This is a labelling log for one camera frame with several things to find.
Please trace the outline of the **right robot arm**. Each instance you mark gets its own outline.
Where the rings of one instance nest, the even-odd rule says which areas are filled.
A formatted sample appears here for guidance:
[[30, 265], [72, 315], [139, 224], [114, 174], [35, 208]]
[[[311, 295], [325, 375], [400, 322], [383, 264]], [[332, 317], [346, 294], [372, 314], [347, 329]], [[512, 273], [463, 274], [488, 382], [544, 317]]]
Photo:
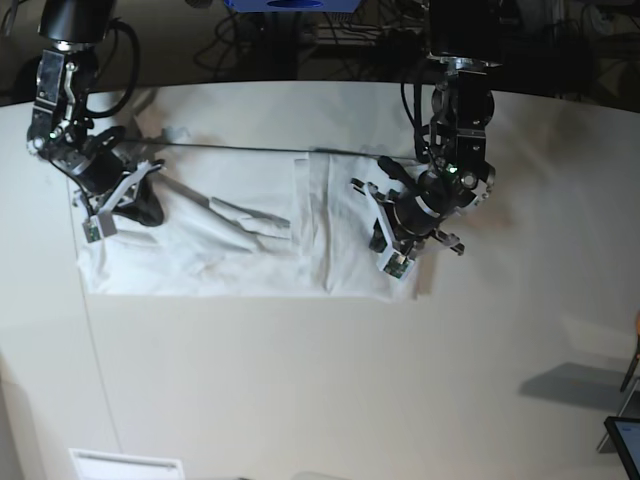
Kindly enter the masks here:
[[[38, 32], [49, 39], [36, 74], [36, 93], [27, 146], [78, 188], [87, 219], [118, 215], [146, 227], [158, 227], [164, 212], [149, 175], [160, 161], [122, 160], [115, 152], [124, 140], [123, 127], [110, 127], [93, 135], [98, 119], [119, 113], [137, 86], [140, 42], [134, 29], [114, 17], [112, 1], [48, 1]], [[127, 87], [111, 108], [94, 111], [88, 97], [104, 66], [95, 53], [107, 34], [129, 39], [132, 65]]]

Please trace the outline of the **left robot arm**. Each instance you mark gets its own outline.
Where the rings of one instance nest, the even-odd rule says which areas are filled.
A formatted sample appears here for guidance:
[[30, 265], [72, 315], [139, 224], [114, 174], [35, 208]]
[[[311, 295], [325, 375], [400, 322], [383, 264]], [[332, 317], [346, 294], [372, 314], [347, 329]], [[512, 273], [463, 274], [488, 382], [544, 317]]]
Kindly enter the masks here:
[[434, 239], [462, 254], [463, 246], [441, 226], [484, 202], [495, 181], [485, 155], [486, 127], [495, 111], [487, 71], [501, 60], [498, 4], [431, 1], [428, 19], [429, 57], [446, 70], [432, 93], [431, 119], [422, 112], [423, 66], [416, 70], [407, 110], [416, 160], [426, 169], [413, 177], [391, 158], [379, 158], [379, 167], [404, 189], [374, 197], [383, 212], [369, 244], [376, 253], [394, 245], [407, 255]]

